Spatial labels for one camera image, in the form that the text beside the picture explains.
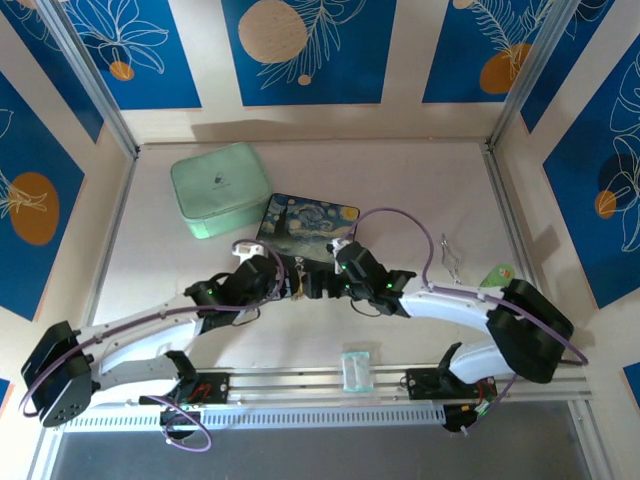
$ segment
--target green tag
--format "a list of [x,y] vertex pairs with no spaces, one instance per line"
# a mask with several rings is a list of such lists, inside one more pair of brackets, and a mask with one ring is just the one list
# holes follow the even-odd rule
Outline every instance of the green tag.
[[516,276],[515,269],[506,263],[501,263],[493,267],[484,280],[480,283],[481,287],[505,287]]

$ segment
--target white tabletop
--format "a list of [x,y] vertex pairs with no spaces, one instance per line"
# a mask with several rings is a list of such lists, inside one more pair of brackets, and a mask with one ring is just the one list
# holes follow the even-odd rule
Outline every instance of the white tabletop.
[[[404,209],[431,231],[437,249],[430,278],[452,282],[441,265],[445,233],[461,259],[463,283],[477,285],[498,263],[515,264],[479,145],[427,141],[327,141],[254,144],[275,192],[359,207]],[[196,240],[184,224],[169,169],[216,145],[144,148],[138,160],[96,323],[145,310],[198,280],[233,271],[238,238],[258,224]],[[357,240],[387,269],[421,271],[427,242],[410,221],[391,213],[365,220]],[[375,364],[438,361],[475,331],[436,319],[367,318],[346,299],[283,300],[262,309],[259,321],[221,328],[196,340],[191,358],[204,367],[337,366],[345,350],[365,349]]]

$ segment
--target mouse pad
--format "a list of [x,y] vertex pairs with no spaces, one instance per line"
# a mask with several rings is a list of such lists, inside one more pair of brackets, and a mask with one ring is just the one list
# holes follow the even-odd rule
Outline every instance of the mouse pad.
[[327,244],[347,233],[359,216],[355,207],[275,193],[256,238],[289,261],[332,264]]

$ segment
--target wire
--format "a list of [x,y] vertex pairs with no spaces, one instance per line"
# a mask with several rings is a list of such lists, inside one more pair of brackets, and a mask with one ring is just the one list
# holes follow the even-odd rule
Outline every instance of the wire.
[[207,439],[207,444],[204,447],[189,447],[182,443],[176,442],[169,436],[169,427],[171,425],[171,421],[168,421],[165,424],[164,428],[162,429],[162,434],[164,435],[164,438],[166,439],[169,445],[179,448],[180,450],[184,450],[186,452],[192,452],[192,453],[204,453],[211,449],[211,447],[213,446],[213,439],[211,438],[211,433],[209,433],[209,430],[207,430],[207,427],[205,427],[198,419],[193,418],[185,410],[180,408],[178,405],[170,402],[165,397],[157,397],[155,395],[144,395],[144,396],[158,403],[161,403],[162,405],[169,407],[172,410],[175,410],[179,415],[186,418],[187,420],[189,420],[189,422],[193,423],[196,427],[198,427],[198,430],[204,433],[204,436]]
[[[429,254],[427,256],[427,261],[426,261],[426,263],[424,265],[424,268],[422,269],[422,283],[424,284],[425,288],[429,289],[432,292],[436,292],[436,293],[443,293],[443,294],[446,294],[446,295],[453,295],[453,296],[457,296],[457,297],[461,297],[461,298],[472,298],[474,300],[489,301],[489,302],[491,302],[491,303],[493,303],[495,305],[501,305],[501,306],[503,306],[505,308],[508,308],[508,309],[516,312],[518,315],[521,315],[522,317],[524,317],[527,320],[529,320],[536,327],[540,328],[543,332],[545,332],[551,338],[553,338],[554,340],[559,342],[563,347],[565,347],[566,349],[568,349],[571,352],[573,352],[580,359],[579,362],[573,361],[573,360],[567,360],[567,361],[563,361],[562,363],[571,362],[570,363],[571,365],[581,365],[581,366],[589,364],[589,360],[587,359],[587,357],[580,350],[578,350],[576,347],[574,347],[571,342],[569,342],[566,338],[564,338],[563,336],[561,336],[560,334],[555,332],[553,329],[548,327],[542,320],[537,318],[535,315],[532,315],[531,313],[529,313],[526,310],[520,308],[519,306],[515,305],[514,303],[509,302],[508,300],[504,300],[502,298],[494,297],[492,295],[485,295],[484,297],[480,297],[480,296],[478,296],[477,293],[474,293],[474,292],[468,292],[468,291],[465,291],[465,290],[458,290],[458,289],[449,288],[449,287],[440,287],[440,286],[431,284],[429,282],[428,277],[427,277],[427,273],[429,271],[429,267],[431,267],[431,263],[433,262],[433,255],[434,255],[434,251],[435,251],[433,238],[431,237],[431,234],[427,230],[427,227],[425,227],[424,224],[420,220],[418,220],[416,217],[414,217],[410,213],[407,213],[407,212],[405,212],[403,210],[400,210],[398,208],[392,208],[392,207],[374,208],[372,210],[369,210],[368,212],[365,212],[358,220],[356,220],[351,225],[351,227],[349,228],[347,233],[345,233],[340,238],[340,240],[341,241],[345,240],[347,238],[347,236],[349,236],[351,234],[351,232],[353,230],[355,230],[355,228],[358,226],[358,224],[360,224],[360,222],[362,220],[364,220],[368,216],[370,216],[370,215],[372,215],[374,213],[378,213],[378,212],[393,212],[393,213],[398,213],[398,214],[400,214],[400,215],[402,215],[404,217],[407,217],[408,219],[413,221],[413,223],[415,223],[418,226],[418,228],[420,228],[420,230],[422,230],[422,233],[424,233],[425,237],[427,238],[427,242],[429,243]],[[498,406],[500,401],[502,401],[502,399],[507,395],[507,392],[513,386],[513,384],[515,383],[517,378],[518,378],[518,375],[514,375],[513,377],[511,377],[511,379],[507,383],[507,385],[504,388],[504,390],[502,390],[502,392],[500,392],[500,394],[495,398],[495,400],[489,405],[487,410],[485,410],[485,415],[486,415],[486,413],[489,413],[490,410],[493,410],[495,407]]]
[[379,316],[381,316],[381,315],[382,315],[380,312],[378,312],[378,314],[377,314],[377,315],[372,315],[372,314],[370,314],[370,313],[363,312],[362,310],[358,310],[358,307],[356,307],[356,305],[355,305],[355,303],[354,303],[354,301],[353,301],[353,298],[349,300],[349,305],[351,305],[351,308],[353,308],[353,310],[354,310],[356,313],[359,313],[360,315],[363,315],[363,316],[365,316],[365,317],[369,317],[369,318],[378,318]]
[[478,405],[480,405],[484,398],[484,392],[482,391],[482,385],[480,385],[480,382],[476,382],[476,387],[478,387]]
[[422,269],[422,280],[423,280],[424,284],[427,285],[427,283],[428,283],[427,282],[427,271],[431,267],[431,263],[433,262],[433,252],[435,251],[435,247],[434,247],[434,244],[433,244],[433,238],[431,237],[431,234],[429,233],[429,230],[427,230],[427,227],[425,227],[424,224],[420,220],[418,220],[416,217],[414,217],[410,213],[407,213],[404,210],[400,210],[399,208],[393,208],[393,207],[374,208],[372,210],[369,210],[369,211],[365,212],[364,214],[362,214],[360,216],[360,218],[358,218],[355,222],[353,222],[351,227],[349,227],[349,230],[347,230],[347,233],[345,233],[342,237],[340,237],[340,241],[346,240],[347,237],[349,235],[351,235],[352,232],[355,231],[355,229],[358,227],[360,222],[362,222],[365,218],[367,218],[370,215],[373,215],[374,213],[379,213],[379,212],[392,212],[392,213],[397,213],[397,214],[400,214],[400,215],[402,215],[404,217],[407,217],[409,220],[411,220],[413,223],[415,223],[418,226],[418,228],[420,230],[422,230],[422,233],[424,233],[424,236],[427,237],[427,242],[429,242],[429,254],[427,255],[427,262],[424,264],[424,268]]
[[242,323],[232,323],[231,326],[232,327],[244,327],[245,325],[249,325],[250,323],[255,322],[262,315],[262,312],[260,311],[259,308],[257,309],[257,312],[258,312],[258,315],[256,315],[256,318],[252,318],[251,320],[247,320],[246,322],[242,322]]
[[45,381],[47,381],[47,379],[53,374],[53,372],[55,372],[69,358],[73,357],[74,355],[76,355],[78,353],[81,353],[85,348],[90,347],[92,345],[95,345],[96,343],[101,342],[105,338],[112,337],[113,335],[117,335],[119,333],[125,332],[127,330],[130,330],[132,328],[138,327],[140,325],[143,325],[145,323],[151,322],[153,320],[157,320],[158,318],[162,318],[162,317],[180,315],[180,314],[183,314],[183,313],[191,313],[191,312],[205,312],[205,311],[242,312],[242,311],[245,311],[245,310],[256,310],[256,309],[260,308],[261,306],[269,303],[271,300],[273,300],[275,298],[275,296],[278,295],[278,293],[281,291],[282,287],[284,286],[284,279],[285,279],[286,270],[284,268],[284,264],[282,263],[282,259],[280,258],[280,256],[269,245],[267,245],[264,242],[261,242],[260,240],[252,240],[252,239],[237,240],[237,241],[233,242],[233,244],[231,246],[232,250],[239,243],[253,243],[253,244],[257,244],[257,245],[260,245],[260,246],[264,247],[271,255],[273,255],[276,263],[278,264],[278,273],[280,274],[280,279],[278,280],[278,285],[273,290],[273,292],[271,292],[269,295],[267,295],[263,300],[261,300],[260,302],[258,302],[256,304],[253,304],[253,305],[244,305],[244,306],[232,306],[232,305],[205,305],[205,306],[198,306],[198,305],[193,305],[193,306],[188,306],[188,307],[173,308],[173,309],[166,310],[166,311],[158,311],[158,312],[146,315],[144,317],[132,320],[132,321],[130,321],[128,323],[125,323],[124,325],[120,325],[120,326],[114,327],[114,328],[112,328],[110,330],[106,330],[106,331],[102,332],[100,334],[100,336],[93,336],[93,337],[89,338],[88,340],[85,340],[84,342],[82,342],[82,343],[76,345],[75,347],[71,348],[70,350],[68,350],[64,354],[60,355],[54,362],[51,363],[51,365],[49,365],[47,368],[44,369],[44,371],[38,376],[38,378],[36,378],[33,381],[31,386],[28,388],[27,392],[22,397],[22,400],[20,401],[20,405],[19,405],[18,408],[22,412],[22,414],[27,418],[37,417],[38,416],[38,411],[27,412],[26,408],[27,408],[27,403],[33,398],[33,395],[38,390],[38,388],[40,388],[40,386]]
[[229,272],[216,273],[213,277],[211,277],[211,279],[209,281],[210,282],[217,282],[218,280],[223,279],[223,278],[227,278],[230,275],[231,274]]

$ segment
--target metal frame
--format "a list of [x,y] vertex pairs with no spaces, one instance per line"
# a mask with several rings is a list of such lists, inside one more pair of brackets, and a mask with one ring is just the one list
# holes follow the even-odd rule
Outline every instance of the metal frame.
[[80,83],[104,118],[120,147],[135,160],[138,145],[129,130],[118,104],[104,83],[104,79],[87,51],[82,39],[71,24],[58,0],[36,0],[42,21],[58,43]]
[[[401,385],[407,369],[435,367],[435,364],[374,366],[371,368],[374,391],[358,395],[344,392],[344,378],[342,370],[338,367],[200,370],[202,373],[229,373],[229,396],[227,404],[196,406],[194,409],[201,412],[207,426],[212,429],[227,428],[230,424],[246,428],[258,425],[260,428],[284,428],[286,425],[282,422],[292,428],[355,426],[363,422],[367,425],[409,425],[412,419],[418,421],[418,424],[438,424],[443,423],[442,406],[458,404],[460,400],[410,400],[406,388]],[[507,381],[508,378],[497,379],[498,390],[504,388]],[[554,381],[546,385],[526,380],[516,381],[504,401],[548,402],[589,399],[591,391],[582,369],[563,367],[556,371]],[[64,425],[63,430],[96,432],[157,429],[158,407],[130,408],[136,402],[137,399],[129,399],[123,403],[88,410]],[[369,415],[362,416],[361,413],[357,413],[358,410],[366,410]],[[325,411],[334,416],[315,417],[311,420],[305,416],[298,416],[302,413]],[[384,418],[376,415],[376,412],[384,412]],[[275,422],[269,420],[269,415],[283,417]]]
[[496,196],[500,215],[502,216],[502,221],[504,222],[507,236],[511,243],[513,257],[518,264],[518,269],[520,270],[523,278],[539,290],[540,283],[538,282],[538,278],[533,268],[531,253],[527,246],[527,242],[524,240],[523,229],[518,221],[518,216],[516,215],[513,206],[511,205],[511,201],[509,200],[509,194],[507,193],[500,165],[498,164],[493,151],[487,145],[483,145],[481,148],[491,187],[493,188],[493,193]]
[[[139,147],[62,6],[56,0],[36,2],[43,21],[51,30],[67,61],[111,127],[121,147],[135,159]],[[521,223],[511,205],[503,172],[494,151],[506,129],[519,114],[579,2],[580,0],[560,0],[553,6],[535,42],[535,49],[527,58],[507,97],[492,135],[487,139],[486,145],[481,146],[514,258],[522,276],[536,287],[539,286],[539,282],[533,269],[531,255]],[[94,298],[85,310],[85,323],[90,323],[95,313],[134,171],[135,168],[132,167],[121,194],[105,248],[102,268],[96,276]],[[343,391],[342,372],[337,367],[224,370],[232,373],[229,403],[224,406],[207,406],[203,409],[204,419],[212,429],[441,423],[441,405],[447,402],[412,402],[400,386],[400,379],[406,369],[421,367],[434,365],[373,367],[374,393],[359,397]],[[504,380],[498,379],[498,388],[503,388],[504,383]],[[504,399],[508,402],[566,401],[591,475],[593,478],[606,480],[613,477],[591,412],[590,400],[591,391],[583,370],[570,367],[559,368],[554,381],[548,385],[518,381]],[[132,403],[129,401],[102,406],[86,412],[60,429],[44,431],[29,477],[50,477],[65,432],[157,429],[157,407],[128,408]]]
[[577,400],[568,404],[591,477],[598,480],[613,480],[611,464],[602,444],[590,402]]
[[493,133],[487,139],[490,151],[497,147],[506,130],[511,126],[511,122],[519,115],[524,102],[540,78],[542,70],[547,65],[580,2],[581,0],[557,0],[551,7],[549,15],[536,37],[531,53],[527,56],[507,95]]
[[116,237],[118,236],[118,230],[120,229],[120,223],[122,222],[122,216],[124,215],[124,207],[127,204],[129,192],[131,191],[131,185],[133,184],[133,176],[136,173],[136,166],[137,162],[133,162],[133,164],[129,167],[125,184],[123,185],[118,196],[118,204],[115,209],[115,215],[113,217],[111,225],[109,226],[107,243],[104,247],[103,256],[98,267],[98,272],[94,277],[91,287],[91,298],[82,314],[82,320],[78,325],[79,327],[93,325],[96,311],[98,309],[98,301],[100,299],[100,294],[102,293],[102,287],[104,286],[104,281],[107,278],[107,270],[109,268],[109,262],[111,261],[111,255],[113,254]]

